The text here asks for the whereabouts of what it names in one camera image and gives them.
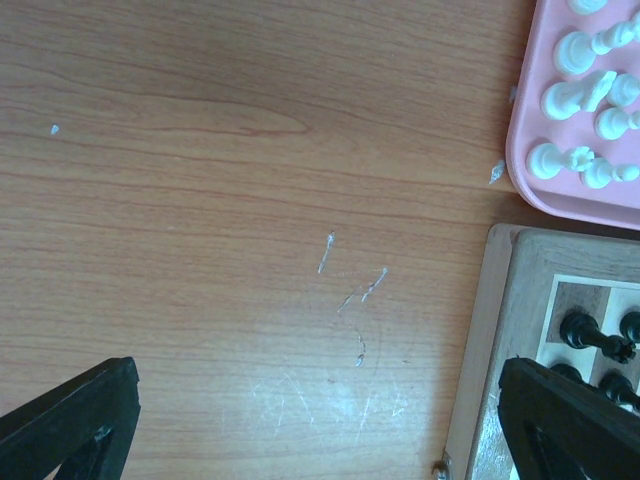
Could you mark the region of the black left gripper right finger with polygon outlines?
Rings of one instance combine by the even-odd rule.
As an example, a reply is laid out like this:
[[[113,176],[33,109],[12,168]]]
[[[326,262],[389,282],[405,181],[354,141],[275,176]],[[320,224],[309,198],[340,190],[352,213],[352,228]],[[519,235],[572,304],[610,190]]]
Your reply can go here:
[[[505,362],[498,417],[521,479],[637,479],[639,417],[528,358]]]

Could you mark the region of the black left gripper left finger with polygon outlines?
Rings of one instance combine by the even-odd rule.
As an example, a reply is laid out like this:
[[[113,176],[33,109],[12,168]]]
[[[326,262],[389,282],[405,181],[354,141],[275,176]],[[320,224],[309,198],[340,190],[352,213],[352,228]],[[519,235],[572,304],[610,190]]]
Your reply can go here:
[[[110,358],[1,417],[3,479],[119,479],[141,407],[133,358]]]

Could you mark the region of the black chess rook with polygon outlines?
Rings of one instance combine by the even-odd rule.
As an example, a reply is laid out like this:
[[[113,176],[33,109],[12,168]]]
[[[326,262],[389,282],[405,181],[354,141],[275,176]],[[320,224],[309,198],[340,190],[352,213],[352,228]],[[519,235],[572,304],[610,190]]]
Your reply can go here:
[[[634,342],[620,335],[604,334],[596,319],[584,312],[568,313],[560,324],[559,333],[571,348],[597,348],[604,357],[619,364],[627,364],[636,356]]]

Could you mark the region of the black chess knight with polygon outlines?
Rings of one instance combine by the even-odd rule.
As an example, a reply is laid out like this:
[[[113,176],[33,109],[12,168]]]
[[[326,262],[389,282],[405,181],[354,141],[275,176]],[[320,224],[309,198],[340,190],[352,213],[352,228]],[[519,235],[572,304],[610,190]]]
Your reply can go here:
[[[572,382],[583,385],[584,381],[578,369],[566,363],[556,363],[550,367],[550,370],[556,372]]]

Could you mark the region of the white chess pawn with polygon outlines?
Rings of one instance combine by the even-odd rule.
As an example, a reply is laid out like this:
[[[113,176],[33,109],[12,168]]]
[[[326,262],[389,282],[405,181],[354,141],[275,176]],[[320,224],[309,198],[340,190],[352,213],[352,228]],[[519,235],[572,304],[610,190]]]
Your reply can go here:
[[[616,77],[606,98],[617,107],[633,104],[640,95],[640,80],[635,76],[623,73]]]
[[[632,182],[638,178],[637,165],[612,165],[604,158],[596,158],[591,166],[581,173],[582,183],[590,189],[602,189],[610,183]]]
[[[617,140],[628,130],[639,129],[639,114],[639,110],[629,113],[618,107],[608,108],[596,118],[595,131],[604,140]]]

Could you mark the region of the white chess rook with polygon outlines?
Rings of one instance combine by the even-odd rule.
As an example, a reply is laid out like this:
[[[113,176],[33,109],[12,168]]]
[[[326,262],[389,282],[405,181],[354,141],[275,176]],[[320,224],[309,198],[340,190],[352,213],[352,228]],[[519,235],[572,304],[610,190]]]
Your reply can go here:
[[[583,172],[595,160],[595,153],[587,146],[561,151],[555,144],[543,143],[534,147],[527,157],[527,170],[534,177],[549,180],[562,170]]]

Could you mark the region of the white chess knight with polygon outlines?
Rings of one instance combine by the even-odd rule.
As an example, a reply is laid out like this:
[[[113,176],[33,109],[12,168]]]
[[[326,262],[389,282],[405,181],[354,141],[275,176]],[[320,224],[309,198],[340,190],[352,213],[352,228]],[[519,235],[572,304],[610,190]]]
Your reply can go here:
[[[547,118],[557,121],[580,111],[593,113],[617,77],[614,70],[598,70],[579,80],[555,83],[543,93],[541,110]]]

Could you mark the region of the white chess bishop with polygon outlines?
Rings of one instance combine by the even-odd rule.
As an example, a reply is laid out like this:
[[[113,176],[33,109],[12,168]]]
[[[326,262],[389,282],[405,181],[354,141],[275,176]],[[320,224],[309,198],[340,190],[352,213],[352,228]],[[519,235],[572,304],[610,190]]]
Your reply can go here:
[[[555,45],[553,62],[566,75],[578,75],[590,69],[598,56],[629,44],[636,36],[631,22],[618,22],[594,35],[574,31],[563,36]]]

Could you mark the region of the white chess queen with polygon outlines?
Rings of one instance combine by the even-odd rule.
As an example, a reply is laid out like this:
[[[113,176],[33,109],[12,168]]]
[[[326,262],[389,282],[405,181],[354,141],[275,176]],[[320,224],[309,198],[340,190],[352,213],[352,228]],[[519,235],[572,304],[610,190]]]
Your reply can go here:
[[[587,16],[606,6],[608,0],[567,0],[569,8],[576,14]]]

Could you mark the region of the wooden chessboard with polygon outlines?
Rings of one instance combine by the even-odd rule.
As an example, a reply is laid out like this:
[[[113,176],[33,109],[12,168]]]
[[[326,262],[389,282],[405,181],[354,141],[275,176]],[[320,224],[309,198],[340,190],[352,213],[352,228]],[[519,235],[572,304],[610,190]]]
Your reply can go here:
[[[622,365],[594,347],[574,349],[560,336],[572,311],[617,335],[639,309],[639,244],[633,240],[510,224],[491,228],[444,447],[447,479],[518,476],[498,414],[506,360],[567,364],[598,385],[613,370],[639,385],[639,361]]]

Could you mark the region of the pink plastic tray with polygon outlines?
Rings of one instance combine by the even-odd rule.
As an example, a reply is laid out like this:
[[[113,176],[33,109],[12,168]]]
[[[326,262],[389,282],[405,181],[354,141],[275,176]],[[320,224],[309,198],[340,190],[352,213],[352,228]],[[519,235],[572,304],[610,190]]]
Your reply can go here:
[[[583,31],[594,35],[618,22],[631,22],[635,38],[626,46],[598,56],[585,73],[560,73],[553,62],[556,43],[566,34]],[[639,79],[639,4],[636,1],[608,1],[598,12],[582,16],[567,1],[539,1],[536,4],[517,86],[506,141],[506,162],[516,190],[533,207],[557,217],[636,230],[639,227],[639,178],[590,189],[581,181],[582,172],[562,170],[549,180],[529,173],[529,152],[543,143],[561,151],[587,146],[596,158],[612,165],[639,167],[639,129],[628,130],[617,140],[604,140],[595,131],[595,120],[612,107],[605,97],[593,113],[580,111],[567,120],[547,118],[541,110],[543,93],[553,84],[579,80],[598,70],[628,73]]]

